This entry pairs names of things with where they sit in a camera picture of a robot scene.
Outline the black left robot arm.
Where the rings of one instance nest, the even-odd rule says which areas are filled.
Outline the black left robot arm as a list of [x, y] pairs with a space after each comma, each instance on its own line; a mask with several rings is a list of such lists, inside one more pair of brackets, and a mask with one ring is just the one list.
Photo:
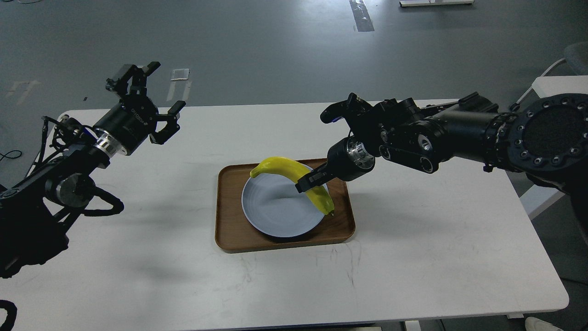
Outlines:
[[1, 256], [3, 279], [23, 266], [43, 265], [68, 248], [67, 231], [80, 216], [120, 214], [122, 201], [98, 187], [90, 174], [107, 168], [116, 154], [133, 154], [146, 139], [162, 145], [179, 131], [176, 101], [161, 114], [147, 96], [147, 79], [160, 67], [124, 65], [106, 81], [119, 98], [93, 126], [70, 116], [44, 116], [42, 142], [30, 173], [11, 188], [1, 187]]

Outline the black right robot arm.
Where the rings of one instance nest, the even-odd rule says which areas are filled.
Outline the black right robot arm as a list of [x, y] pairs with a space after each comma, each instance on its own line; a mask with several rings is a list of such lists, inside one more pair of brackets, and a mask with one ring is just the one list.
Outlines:
[[295, 186], [304, 193], [335, 178], [350, 182], [372, 171], [377, 157], [428, 174], [459, 157], [482, 163], [485, 172], [523, 172], [535, 185], [565, 193], [586, 239], [587, 106], [581, 93], [544, 97], [523, 110], [512, 105], [508, 112], [477, 92], [424, 108], [411, 98], [371, 105], [351, 93], [321, 113], [325, 124], [344, 119], [350, 135]]

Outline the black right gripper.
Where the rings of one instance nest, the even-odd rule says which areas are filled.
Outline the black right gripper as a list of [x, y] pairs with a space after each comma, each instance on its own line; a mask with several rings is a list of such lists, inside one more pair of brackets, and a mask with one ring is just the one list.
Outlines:
[[306, 193], [335, 178], [351, 182], [371, 172], [374, 167], [375, 157], [366, 151], [363, 143], [354, 136], [345, 137], [330, 147], [326, 171], [319, 168], [310, 171], [298, 179], [295, 187], [298, 193]]

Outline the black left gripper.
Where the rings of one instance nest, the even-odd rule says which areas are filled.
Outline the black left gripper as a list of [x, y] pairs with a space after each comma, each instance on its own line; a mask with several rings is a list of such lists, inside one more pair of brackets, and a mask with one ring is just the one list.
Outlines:
[[[118, 141], [123, 155], [133, 154], [147, 136], [152, 144], [163, 145], [180, 129], [179, 112], [186, 102], [178, 100], [168, 113], [159, 114], [157, 107], [147, 96], [147, 78], [160, 66], [161, 63], [157, 61], [143, 67], [127, 63], [114, 77], [106, 79], [106, 90], [116, 94], [119, 101], [95, 123], [94, 129]], [[164, 122], [165, 126], [155, 131], [158, 122]]]

